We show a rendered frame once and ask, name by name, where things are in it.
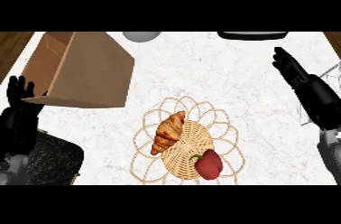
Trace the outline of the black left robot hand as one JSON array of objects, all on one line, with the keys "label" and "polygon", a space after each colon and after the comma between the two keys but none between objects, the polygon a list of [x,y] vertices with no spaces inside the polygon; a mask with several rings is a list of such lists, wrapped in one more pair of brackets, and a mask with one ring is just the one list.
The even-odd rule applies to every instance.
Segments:
[{"label": "black left robot hand", "polygon": [[44,107],[23,101],[34,97],[34,83],[12,76],[7,83],[9,107],[0,114],[0,162],[16,154],[28,154],[35,145],[38,113]]}]

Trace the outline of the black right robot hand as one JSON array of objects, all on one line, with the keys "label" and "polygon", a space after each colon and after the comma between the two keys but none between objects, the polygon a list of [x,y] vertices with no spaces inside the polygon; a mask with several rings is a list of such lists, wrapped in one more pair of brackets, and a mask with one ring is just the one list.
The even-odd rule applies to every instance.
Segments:
[{"label": "black right robot hand", "polygon": [[341,97],[314,74],[308,74],[294,56],[274,48],[273,66],[289,84],[307,116],[320,129],[341,128]]}]

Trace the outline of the red bell pepper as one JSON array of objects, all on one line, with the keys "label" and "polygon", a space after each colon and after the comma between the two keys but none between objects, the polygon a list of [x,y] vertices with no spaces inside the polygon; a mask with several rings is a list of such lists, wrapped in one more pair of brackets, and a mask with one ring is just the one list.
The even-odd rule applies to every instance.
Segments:
[{"label": "red bell pepper", "polygon": [[193,154],[190,159],[196,158],[195,169],[205,180],[214,180],[223,170],[223,162],[218,154],[208,149],[204,154]]}]

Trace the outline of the woven wicker placemat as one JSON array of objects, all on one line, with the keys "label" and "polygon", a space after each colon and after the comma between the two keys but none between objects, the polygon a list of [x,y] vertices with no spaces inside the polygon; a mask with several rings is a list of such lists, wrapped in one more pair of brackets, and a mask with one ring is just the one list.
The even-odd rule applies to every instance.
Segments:
[{"label": "woven wicker placemat", "polygon": [[[147,128],[156,127],[162,115],[171,113],[164,110],[164,105],[170,100],[174,101],[174,112],[178,112],[181,108],[184,109],[183,133],[174,146],[152,156],[143,153],[143,149],[155,140]],[[233,180],[237,179],[245,167],[245,157],[239,149],[239,131],[229,121],[227,113],[223,109],[217,109],[209,101],[196,102],[189,96],[164,98],[158,109],[149,110],[143,114],[143,126],[133,138],[137,138],[140,134],[146,135],[147,141],[143,145],[133,142],[136,152],[130,161],[130,174],[142,184],[167,182],[170,175],[178,178],[181,182],[193,180],[199,184],[199,174],[195,170],[196,161],[190,159],[190,156],[202,155],[208,149],[214,149],[217,141],[229,144],[229,149],[218,156],[223,164],[227,165],[230,174],[220,174],[214,181],[220,183],[220,179],[229,177]],[[156,161],[162,162],[167,172],[159,178],[147,180],[147,174]]]}]

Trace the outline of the dark speckled slab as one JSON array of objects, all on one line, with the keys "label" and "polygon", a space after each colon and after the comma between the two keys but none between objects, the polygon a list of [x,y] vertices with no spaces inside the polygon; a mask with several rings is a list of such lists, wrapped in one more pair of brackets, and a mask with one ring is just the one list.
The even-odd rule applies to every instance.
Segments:
[{"label": "dark speckled slab", "polygon": [[84,150],[74,143],[38,131],[28,155],[29,185],[71,185],[84,161]]}]

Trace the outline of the brown cardboard box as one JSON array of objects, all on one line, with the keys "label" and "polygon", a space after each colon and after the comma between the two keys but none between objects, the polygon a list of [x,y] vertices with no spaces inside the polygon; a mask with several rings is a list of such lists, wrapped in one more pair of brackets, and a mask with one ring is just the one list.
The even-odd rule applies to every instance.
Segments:
[{"label": "brown cardboard box", "polygon": [[22,76],[25,101],[57,107],[124,107],[134,59],[105,32],[44,33]]}]

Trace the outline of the black appliance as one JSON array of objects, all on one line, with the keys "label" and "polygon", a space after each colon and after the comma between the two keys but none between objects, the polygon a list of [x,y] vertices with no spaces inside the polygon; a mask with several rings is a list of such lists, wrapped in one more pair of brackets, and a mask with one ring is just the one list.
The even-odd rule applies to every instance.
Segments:
[{"label": "black appliance", "polygon": [[218,32],[218,36],[229,40],[263,41],[277,40],[286,36],[286,32]]}]

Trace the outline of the golden brown croissant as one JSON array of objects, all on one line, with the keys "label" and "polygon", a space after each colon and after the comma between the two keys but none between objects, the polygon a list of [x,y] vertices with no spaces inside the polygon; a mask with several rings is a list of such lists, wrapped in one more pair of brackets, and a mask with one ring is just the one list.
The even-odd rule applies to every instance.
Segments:
[{"label": "golden brown croissant", "polygon": [[150,155],[162,153],[180,140],[184,124],[184,112],[180,111],[159,123]]}]

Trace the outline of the grey round bowl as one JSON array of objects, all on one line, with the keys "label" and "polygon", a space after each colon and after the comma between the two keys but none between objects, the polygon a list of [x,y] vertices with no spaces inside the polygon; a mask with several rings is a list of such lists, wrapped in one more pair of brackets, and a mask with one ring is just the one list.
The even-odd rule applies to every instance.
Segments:
[{"label": "grey round bowl", "polygon": [[122,32],[122,35],[131,42],[149,42],[161,35],[161,32]]}]

